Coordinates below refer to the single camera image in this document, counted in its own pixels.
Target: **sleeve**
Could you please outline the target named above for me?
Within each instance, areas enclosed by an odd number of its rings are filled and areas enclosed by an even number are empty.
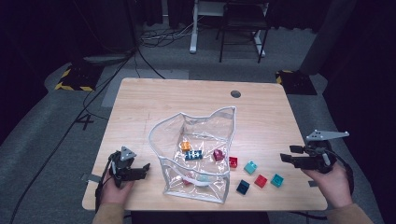
[[[367,217],[364,211],[355,203],[342,208],[333,209],[327,212],[327,219],[330,223],[348,224],[368,224],[373,221]]]
[[[119,203],[104,203],[99,207],[92,224],[122,224],[124,208]]]

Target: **transparent plastic bag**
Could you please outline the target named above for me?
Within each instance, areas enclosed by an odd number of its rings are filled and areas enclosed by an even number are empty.
[[[151,130],[148,141],[163,169],[164,194],[225,203],[235,110],[223,107],[209,117],[178,113]]]

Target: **human hand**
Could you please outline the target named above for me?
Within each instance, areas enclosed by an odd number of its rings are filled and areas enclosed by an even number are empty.
[[[107,170],[104,179],[106,183],[102,189],[101,203],[119,203],[124,206],[134,185],[134,181],[128,181],[125,185],[121,185],[121,188],[117,188],[113,178]]]
[[[323,196],[334,208],[344,207],[353,203],[350,196],[347,173],[338,162],[332,166],[332,171],[327,174],[321,174],[313,170],[302,171],[317,182]]]

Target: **metal bracket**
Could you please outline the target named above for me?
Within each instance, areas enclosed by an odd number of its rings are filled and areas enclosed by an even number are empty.
[[[99,181],[100,181],[101,178],[102,178],[102,177],[100,177],[99,175],[92,175],[92,174],[90,174],[90,175],[88,175],[88,174],[82,174],[81,177],[80,177],[80,179],[81,179],[82,181],[87,182],[87,183],[88,183],[89,181],[99,183]]]
[[[306,137],[307,141],[324,141],[334,138],[341,138],[349,136],[348,132],[338,133],[338,132],[324,132],[315,130]]]
[[[309,184],[309,187],[311,187],[311,188],[318,187],[318,183],[313,180],[309,180],[308,184]]]
[[[121,161],[127,161],[133,157],[136,157],[136,154],[132,152],[128,147],[121,147]]]

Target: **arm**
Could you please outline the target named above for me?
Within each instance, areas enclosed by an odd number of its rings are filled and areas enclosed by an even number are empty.
[[[120,189],[117,188],[114,179],[110,177],[107,171],[105,180],[107,182],[103,185],[103,193],[101,197],[101,205],[98,212],[93,219],[92,224],[105,223],[122,223],[124,214],[124,205],[131,192],[134,181],[127,182]]]
[[[347,173],[337,162],[332,171],[325,175],[313,170],[302,171],[318,183],[323,196],[334,207],[327,213],[330,223],[373,223],[363,210],[353,203]]]

